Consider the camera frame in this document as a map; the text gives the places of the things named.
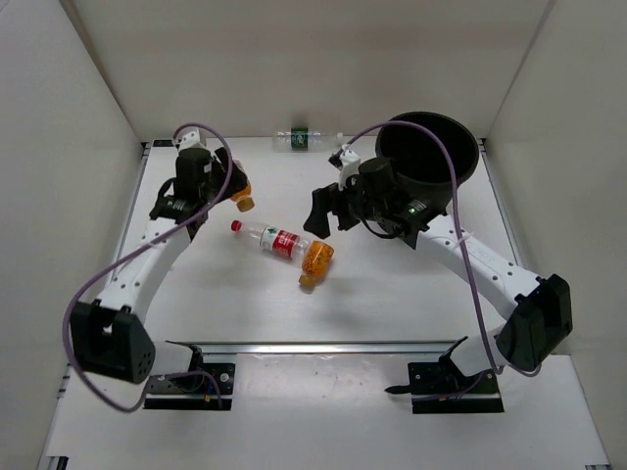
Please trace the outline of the clear bottle red label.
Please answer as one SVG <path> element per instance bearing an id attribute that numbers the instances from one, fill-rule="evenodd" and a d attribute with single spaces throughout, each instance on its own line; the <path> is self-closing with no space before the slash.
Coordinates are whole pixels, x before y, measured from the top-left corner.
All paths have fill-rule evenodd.
<path id="1" fill-rule="evenodd" d="M 235 239 L 247 248 L 282 259 L 302 260 L 312 244 L 309 238 L 271 224 L 233 220 L 230 229 Z"/>

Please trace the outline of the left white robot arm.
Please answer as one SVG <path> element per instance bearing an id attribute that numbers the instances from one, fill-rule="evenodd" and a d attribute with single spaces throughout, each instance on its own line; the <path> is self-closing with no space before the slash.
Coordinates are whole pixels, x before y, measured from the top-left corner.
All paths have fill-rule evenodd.
<path id="1" fill-rule="evenodd" d="M 170 375 L 184 392 L 204 384 L 206 369 L 192 347 L 154 342 L 144 327 L 150 304 L 210 209 L 248 183 L 226 145 L 207 147 L 204 129 L 187 123 L 175 131 L 175 175 L 160 187 L 138 247 L 118 261 L 92 302 L 72 306 L 65 340 L 77 370 L 132 384 Z"/>

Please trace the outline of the clear bottle green label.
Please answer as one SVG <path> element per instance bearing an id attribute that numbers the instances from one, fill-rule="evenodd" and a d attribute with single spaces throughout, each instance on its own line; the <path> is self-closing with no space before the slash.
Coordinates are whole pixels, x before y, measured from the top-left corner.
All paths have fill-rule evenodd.
<path id="1" fill-rule="evenodd" d="M 342 145 L 344 134 L 323 132 L 308 127 L 291 127 L 278 131 L 272 137 L 272 147 L 278 153 L 323 153 Z"/>

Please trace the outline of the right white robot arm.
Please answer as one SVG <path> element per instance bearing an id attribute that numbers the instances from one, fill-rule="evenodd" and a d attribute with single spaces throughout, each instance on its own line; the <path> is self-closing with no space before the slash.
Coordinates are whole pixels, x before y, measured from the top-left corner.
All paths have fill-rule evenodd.
<path id="1" fill-rule="evenodd" d="M 477 310 L 478 335 L 459 340 L 439 359 L 441 382 L 456 394 L 483 372 L 509 367 L 527 377 L 537 375 L 572 331 L 570 288 L 562 277 L 543 278 L 461 227 L 458 189 L 478 158 L 475 144 L 452 152 L 444 161 L 444 174 L 455 180 L 438 182 L 428 177 L 425 162 L 411 175 L 399 158 L 377 155 L 364 161 L 342 146 L 329 159 L 339 178 L 313 191 L 313 208 L 304 225 L 324 239 L 330 234 L 330 215 L 336 216 L 341 231 L 377 224 L 375 236 L 424 250 L 468 284 L 476 304 L 488 301 L 504 324 L 488 329 Z"/>

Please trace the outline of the orange juice bottle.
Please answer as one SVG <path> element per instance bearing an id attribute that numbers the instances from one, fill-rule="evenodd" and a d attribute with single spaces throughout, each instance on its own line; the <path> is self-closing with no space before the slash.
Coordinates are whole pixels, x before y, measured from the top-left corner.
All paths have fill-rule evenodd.
<path id="1" fill-rule="evenodd" d="M 327 274 L 334 254 L 335 250 L 330 245 L 312 241 L 303 257 L 300 286 L 311 290 L 320 284 Z"/>
<path id="2" fill-rule="evenodd" d="M 233 194 L 230 200 L 240 212 L 249 212 L 252 210 L 255 207 L 255 202 L 252 196 L 251 182 L 247 181 L 245 187 Z"/>

